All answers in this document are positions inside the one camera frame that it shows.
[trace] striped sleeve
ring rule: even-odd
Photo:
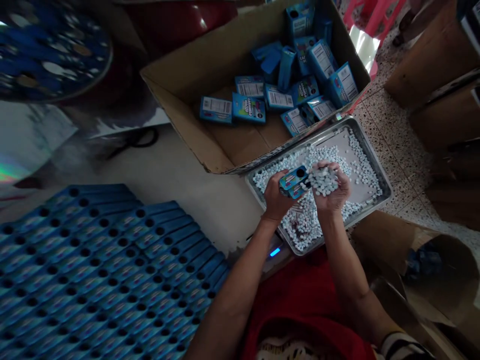
[[[404,332],[392,332],[383,340],[380,352],[385,360],[430,360],[435,357]]]

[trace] person's right hand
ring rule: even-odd
[[[316,208],[319,213],[341,212],[345,202],[350,196],[350,179],[347,175],[343,173],[342,169],[340,169],[340,165],[337,162],[329,163],[327,160],[322,160],[319,163],[313,165],[313,167],[316,169],[321,169],[326,166],[328,166],[332,170],[337,170],[336,177],[338,178],[338,189],[333,191],[330,195],[323,196],[322,194],[316,195],[315,189],[312,188]]]

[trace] nutrition label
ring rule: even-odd
[[[320,102],[315,107],[313,108],[313,111],[318,115],[320,119],[323,117],[326,117],[327,115],[330,115],[332,112],[334,112],[336,109],[331,106],[331,103],[328,102]]]
[[[298,133],[301,133],[307,128],[303,117],[300,116],[300,110],[295,109],[287,113],[291,119],[293,126],[295,126]]]
[[[232,102],[213,97],[204,97],[202,109],[214,113],[230,115],[232,113]]]
[[[315,56],[318,65],[320,65],[321,70],[328,79],[330,75],[335,72],[335,69],[330,62],[329,56],[321,43],[313,48],[313,55]]]
[[[348,101],[352,101],[354,97],[359,94],[359,90],[357,89],[357,85],[355,85],[355,80],[350,72],[350,68],[345,66],[341,71],[338,72],[338,78],[343,85],[343,89],[348,97]]]
[[[291,95],[282,94],[279,92],[268,92],[268,100],[271,105],[290,106],[294,105],[294,100]]]
[[[243,96],[263,96],[264,84],[262,82],[255,83],[239,83],[237,84],[238,92]]]

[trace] person's left hand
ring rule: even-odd
[[[262,218],[280,223],[287,211],[295,204],[295,200],[291,197],[280,193],[280,179],[288,172],[288,169],[282,170],[272,175],[270,180],[268,180],[265,193],[263,194],[266,201],[266,210]]]

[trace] white sticker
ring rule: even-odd
[[[295,126],[297,132],[301,133],[307,128],[304,119],[300,116],[300,110],[294,109],[287,114],[290,117],[291,122]]]
[[[263,82],[254,83],[239,83],[236,85],[238,92],[243,96],[263,96],[264,84]]]
[[[319,102],[315,107],[313,108],[313,111],[318,115],[320,120],[327,116],[330,115],[332,112],[334,112],[336,109],[333,107],[333,104],[330,101],[327,102]]]
[[[293,20],[291,22],[293,27],[293,35],[295,37],[302,36],[305,34],[305,30],[307,28],[307,18],[301,17],[299,19]]]
[[[280,105],[280,106],[293,106],[294,99],[291,95],[282,94],[279,92],[268,92],[268,100],[270,100],[271,105]]]
[[[213,97],[204,97],[202,109],[214,113],[230,115],[232,113],[232,102]]]
[[[312,51],[318,65],[320,65],[321,70],[325,76],[329,78],[330,75],[335,72],[335,70],[323,45],[321,43],[318,44],[317,47],[314,47]]]
[[[357,85],[355,85],[354,77],[350,72],[350,68],[345,66],[341,71],[338,72],[338,77],[340,78],[343,89],[345,90],[348,101],[352,101],[354,97],[359,94]]]

